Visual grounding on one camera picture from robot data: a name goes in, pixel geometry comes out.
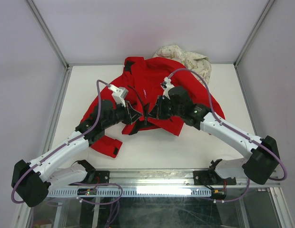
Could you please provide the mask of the red zip jacket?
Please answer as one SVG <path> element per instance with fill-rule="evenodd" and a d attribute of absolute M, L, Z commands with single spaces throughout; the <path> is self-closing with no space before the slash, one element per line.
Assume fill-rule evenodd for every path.
<path fill-rule="evenodd" d="M 138 131 L 162 128 L 173 135 L 178 136 L 184 122 L 180 117 L 171 117 L 168 120 L 156 120 L 147 117 L 145 112 L 151 111 L 155 106 L 157 97 L 162 95 L 164 90 L 161 87 L 164 78 L 175 70 L 171 78 L 174 86 L 182 86 L 187 90 L 189 96 L 196 104 L 203 104 L 213 107 L 214 111 L 222 118 L 224 113 L 214 97 L 208 97 L 206 88 L 185 70 L 181 63 L 162 57 L 144 59 L 143 57 L 127 57 L 124 62 L 124 69 L 121 76 L 114 79 L 111 84 L 116 87 L 124 87 L 128 90 L 126 100 L 132 107 L 143 114 L 135 123 L 127 124 L 122 134 L 132 135 Z"/>

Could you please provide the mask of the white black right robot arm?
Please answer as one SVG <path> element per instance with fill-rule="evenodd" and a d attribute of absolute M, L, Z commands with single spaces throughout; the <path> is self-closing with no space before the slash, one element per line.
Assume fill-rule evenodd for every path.
<path fill-rule="evenodd" d="M 274 138 L 261 138 L 230 125 L 214 114 L 211 108 L 195 104 L 180 86 L 171 88 L 166 95 L 160 95 L 148 116 L 158 120 L 180 117 L 186 125 L 215 136 L 242 155 L 240 159 L 212 161 L 208 179 L 213 184 L 228 178 L 242 177 L 263 185 L 279 164 Z"/>

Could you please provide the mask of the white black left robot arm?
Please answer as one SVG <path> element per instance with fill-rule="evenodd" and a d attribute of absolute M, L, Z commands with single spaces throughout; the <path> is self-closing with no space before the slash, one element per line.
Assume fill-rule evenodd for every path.
<path fill-rule="evenodd" d="M 30 162 L 20 160 L 15 164 L 12 192 L 32 208 L 39 205 L 50 192 L 66 185 L 75 182 L 97 184 L 95 168 L 86 160 L 77 161 L 74 166 L 65 169 L 60 169 L 60 166 L 100 140 L 107 128 L 120 122 L 132 124 L 141 116 L 142 113 L 136 111 L 128 101 L 113 105 L 110 100 L 102 100 L 93 113 L 57 147 Z"/>

